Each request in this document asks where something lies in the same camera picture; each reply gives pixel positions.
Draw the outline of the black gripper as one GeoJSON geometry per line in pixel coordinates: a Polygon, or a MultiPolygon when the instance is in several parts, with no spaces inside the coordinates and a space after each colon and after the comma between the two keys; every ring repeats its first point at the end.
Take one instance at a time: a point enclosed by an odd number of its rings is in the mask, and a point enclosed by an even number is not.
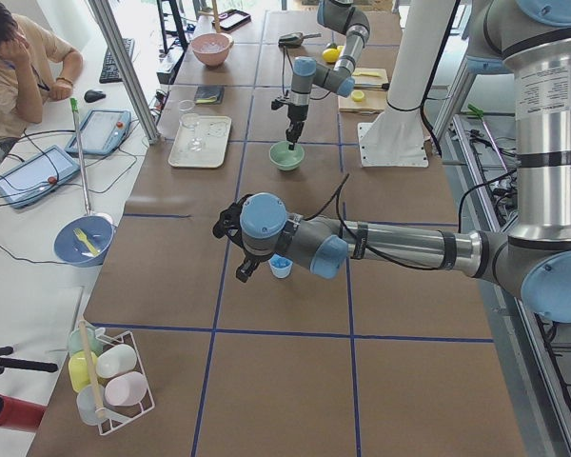
{"type": "MultiPolygon", "coordinates": [[[[249,251],[244,246],[240,217],[244,203],[248,198],[250,195],[244,195],[239,201],[233,202],[228,208],[223,209],[212,229],[215,238],[227,237],[232,243],[240,247],[246,255],[249,255],[249,251]]],[[[260,264],[261,262],[257,259],[246,257],[236,269],[236,278],[242,283],[246,283],[260,264]]]]}
{"type": "Polygon", "coordinates": [[[304,130],[307,117],[307,105],[296,105],[289,98],[280,96],[271,101],[271,109],[277,110],[287,106],[287,118],[289,125],[286,130],[286,140],[288,149],[294,150],[295,143],[298,143],[304,130]]]}

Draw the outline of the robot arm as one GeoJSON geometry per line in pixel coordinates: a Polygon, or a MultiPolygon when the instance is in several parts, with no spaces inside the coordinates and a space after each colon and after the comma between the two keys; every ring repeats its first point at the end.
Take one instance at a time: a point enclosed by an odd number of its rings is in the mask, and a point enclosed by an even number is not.
{"type": "MultiPolygon", "coordinates": [[[[412,1],[387,108],[359,139],[370,159],[400,151],[423,103],[459,1],[412,1]]],[[[345,36],[334,68],[294,61],[285,150],[303,132],[313,85],[337,95],[353,91],[353,70],[370,38],[369,20],[352,1],[320,1],[318,24],[345,36]]],[[[571,1],[473,1],[467,58],[473,72],[504,72],[515,81],[517,223],[507,233],[452,233],[288,212],[271,193],[248,194],[221,211],[213,227],[243,249],[236,276],[251,277],[277,253],[326,279],[346,257],[382,259],[417,270],[459,270],[499,285],[540,316],[571,323],[571,1]]],[[[405,146],[404,152],[412,152],[405,146]]],[[[370,164],[363,158],[363,164],[370,164]]]]}
{"type": "Polygon", "coordinates": [[[317,11],[320,25],[345,36],[345,44],[333,68],[317,63],[310,57],[296,57],[293,64],[289,95],[275,99],[271,108],[288,106],[290,121],[285,132],[287,148],[294,150],[302,134],[308,113],[312,86],[316,85],[339,96],[347,97],[354,90],[352,73],[370,36],[365,13],[351,1],[320,1],[317,11]]]}

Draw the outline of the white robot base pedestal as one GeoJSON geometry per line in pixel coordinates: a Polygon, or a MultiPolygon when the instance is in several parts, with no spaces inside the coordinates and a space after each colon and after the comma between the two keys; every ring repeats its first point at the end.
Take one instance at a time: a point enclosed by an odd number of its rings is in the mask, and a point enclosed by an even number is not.
{"type": "Polygon", "coordinates": [[[359,147],[365,168],[426,168],[423,103],[434,68],[457,13],[457,1],[410,3],[386,108],[371,124],[361,123],[359,147]]]}

